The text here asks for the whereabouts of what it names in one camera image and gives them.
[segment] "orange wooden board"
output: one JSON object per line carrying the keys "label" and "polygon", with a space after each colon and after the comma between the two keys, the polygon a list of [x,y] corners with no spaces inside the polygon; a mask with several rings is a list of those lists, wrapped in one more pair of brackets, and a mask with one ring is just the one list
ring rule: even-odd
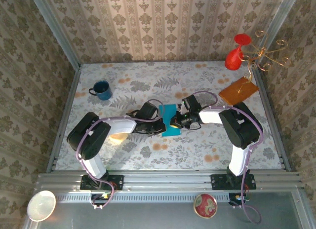
{"label": "orange wooden board", "polygon": [[222,90],[219,93],[220,97],[223,98],[224,101],[226,101],[229,105],[234,105],[244,101],[259,90],[256,85],[250,82],[244,84],[241,88],[241,91],[238,93],[239,88],[245,82],[247,82],[247,79],[245,77],[238,79],[236,82]]}

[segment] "red bottle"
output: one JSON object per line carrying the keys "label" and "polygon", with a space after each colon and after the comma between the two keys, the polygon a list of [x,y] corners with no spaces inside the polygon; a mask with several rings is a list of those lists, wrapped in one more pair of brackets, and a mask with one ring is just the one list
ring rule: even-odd
{"label": "red bottle", "polygon": [[232,50],[226,57],[225,67],[229,70],[237,70],[240,68],[241,59],[243,58],[241,46],[249,45],[251,43],[251,38],[247,34],[237,34],[234,40],[239,44],[239,47]]}

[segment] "white bowl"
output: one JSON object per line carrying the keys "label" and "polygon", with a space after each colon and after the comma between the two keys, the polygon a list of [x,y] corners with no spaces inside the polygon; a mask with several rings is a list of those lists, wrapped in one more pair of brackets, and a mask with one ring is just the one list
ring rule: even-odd
{"label": "white bowl", "polygon": [[31,198],[27,212],[32,221],[41,222],[53,213],[55,206],[55,195],[50,191],[41,191]]}

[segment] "patterned wallpaper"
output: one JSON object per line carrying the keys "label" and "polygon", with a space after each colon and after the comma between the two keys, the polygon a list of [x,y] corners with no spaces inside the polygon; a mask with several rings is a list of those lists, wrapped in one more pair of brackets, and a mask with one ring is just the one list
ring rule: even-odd
{"label": "patterned wallpaper", "polygon": [[282,0],[47,0],[81,63],[223,60]]}
{"label": "patterned wallpaper", "polygon": [[264,78],[290,163],[301,172],[316,215],[316,0],[295,2],[279,38],[289,43],[279,56],[291,66],[274,66]]}
{"label": "patterned wallpaper", "polygon": [[24,222],[73,75],[33,0],[0,0],[0,229]]}

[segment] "blue mug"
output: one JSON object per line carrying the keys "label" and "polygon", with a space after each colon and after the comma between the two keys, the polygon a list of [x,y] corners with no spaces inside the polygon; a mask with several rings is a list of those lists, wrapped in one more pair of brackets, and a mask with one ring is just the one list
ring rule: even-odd
{"label": "blue mug", "polygon": [[109,100],[110,97],[112,97],[110,85],[105,80],[96,82],[93,88],[89,89],[89,93],[93,96],[97,96],[102,101]]}

